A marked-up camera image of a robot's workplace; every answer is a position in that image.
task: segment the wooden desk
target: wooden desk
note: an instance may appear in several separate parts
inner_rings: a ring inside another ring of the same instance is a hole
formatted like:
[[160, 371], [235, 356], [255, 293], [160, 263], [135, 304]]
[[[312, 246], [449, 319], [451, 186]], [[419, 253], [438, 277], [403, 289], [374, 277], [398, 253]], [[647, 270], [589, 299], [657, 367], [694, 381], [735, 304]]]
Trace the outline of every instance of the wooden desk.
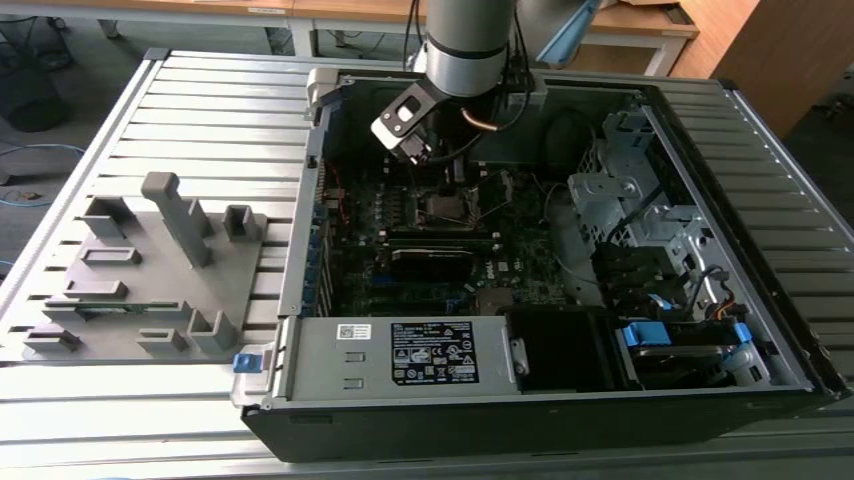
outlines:
[[[288, 28], [298, 56], [315, 55], [318, 30], [404, 33], [408, 10], [410, 0], [0, 0], [0, 13], [18, 15]], [[653, 49], [645, 73], [667, 75], [697, 34], [657, 7], [615, 5], [598, 13], [583, 43]]]
[[[422, 22], [428, 1], [422, 1]], [[408, 12], [408, 0], [294, 0], [288, 16], [295, 45], [312, 44], [316, 30], [404, 33]], [[698, 33], [694, 25], [674, 24], [658, 7], [619, 4], [597, 14], [582, 43], [653, 49], [643, 73], [667, 75], [687, 40]], [[298, 50], [298, 55], [312, 53], [314, 47]]]
[[682, 0], [703, 29], [673, 75], [735, 82], [778, 137], [854, 61], [851, 0]]

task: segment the warning label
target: warning label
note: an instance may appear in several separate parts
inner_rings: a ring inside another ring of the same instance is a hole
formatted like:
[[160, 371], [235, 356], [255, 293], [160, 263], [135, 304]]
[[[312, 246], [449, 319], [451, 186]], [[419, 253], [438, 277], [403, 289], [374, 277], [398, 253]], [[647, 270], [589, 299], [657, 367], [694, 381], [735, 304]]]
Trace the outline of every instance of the warning label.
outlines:
[[478, 383], [471, 322], [392, 323], [391, 379], [398, 385]]

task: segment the blue latch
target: blue latch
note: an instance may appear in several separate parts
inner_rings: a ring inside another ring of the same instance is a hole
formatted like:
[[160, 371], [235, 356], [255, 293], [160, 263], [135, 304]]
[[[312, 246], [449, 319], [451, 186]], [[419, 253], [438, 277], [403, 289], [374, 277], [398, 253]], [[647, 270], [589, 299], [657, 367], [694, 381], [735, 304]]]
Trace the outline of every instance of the blue latch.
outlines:
[[738, 341], [741, 343], [747, 343], [750, 340], [753, 340], [753, 334], [750, 333], [750, 329], [747, 328], [746, 323], [737, 323], [734, 328], [735, 335], [738, 335]]
[[663, 322], [631, 322], [623, 328], [623, 337], [626, 338], [626, 345], [630, 347], [671, 344]]
[[262, 356], [254, 353], [239, 353], [235, 355], [235, 361], [231, 366], [235, 373], [262, 373], [264, 366], [262, 365]]

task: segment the floor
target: floor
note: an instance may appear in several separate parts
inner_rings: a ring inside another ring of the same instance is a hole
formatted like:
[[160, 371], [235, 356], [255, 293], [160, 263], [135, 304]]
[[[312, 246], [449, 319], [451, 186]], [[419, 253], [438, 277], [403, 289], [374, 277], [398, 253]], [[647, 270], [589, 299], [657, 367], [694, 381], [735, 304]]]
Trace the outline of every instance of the floor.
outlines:
[[[54, 80], [72, 106], [74, 117], [60, 127], [38, 134], [19, 133], [0, 120], [0, 142], [64, 143], [86, 148], [150, 47], [270, 54], [272, 45], [276, 54], [292, 53], [286, 30], [199, 25], [176, 28], [172, 24], [122, 22], [122, 38], [107, 40], [95, 20], [68, 19], [67, 23], [66, 40], [76, 64], [56, 72]], [[336, 48], [331, 34], [320, 32], [320, 54], [380, 60], [400, 58], [403, 35], [364, 33], [348, 37], [350, 46]], [[849, 180], [854, 176], [849, 162], [854, 152], [853, 128], [854, 113], [833, 123], [819, 113], [811, 113], [786, 139], [791, 152], [849, 220], [854, 220], [854, 189]], [[7, 200], [30, 192], [43, 196], [40, 201], [52, 199], [76, 164], [74, 152], [60, 150], [27, 150], [1, 158], [3, 168], [15, 175], [14, 183], [0, 187], [0, 198]], [[0, 262], [15, 261], [46, 211], [47, 208], [0, 205]], [[7, 269], [0, 264], [0, 274]]]

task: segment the motherboard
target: motherboard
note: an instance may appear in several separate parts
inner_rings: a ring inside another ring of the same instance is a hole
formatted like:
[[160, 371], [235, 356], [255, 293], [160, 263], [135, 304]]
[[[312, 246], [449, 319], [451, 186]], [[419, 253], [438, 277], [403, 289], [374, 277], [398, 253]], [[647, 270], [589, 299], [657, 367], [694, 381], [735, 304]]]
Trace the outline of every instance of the motherboard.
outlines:
[[554, 260], [549, 190], [514, 166], [443, 168], [390, 157], [328, 164], [336, 271], [332, 315], [494, 315], [513, 304], [566, 304]]

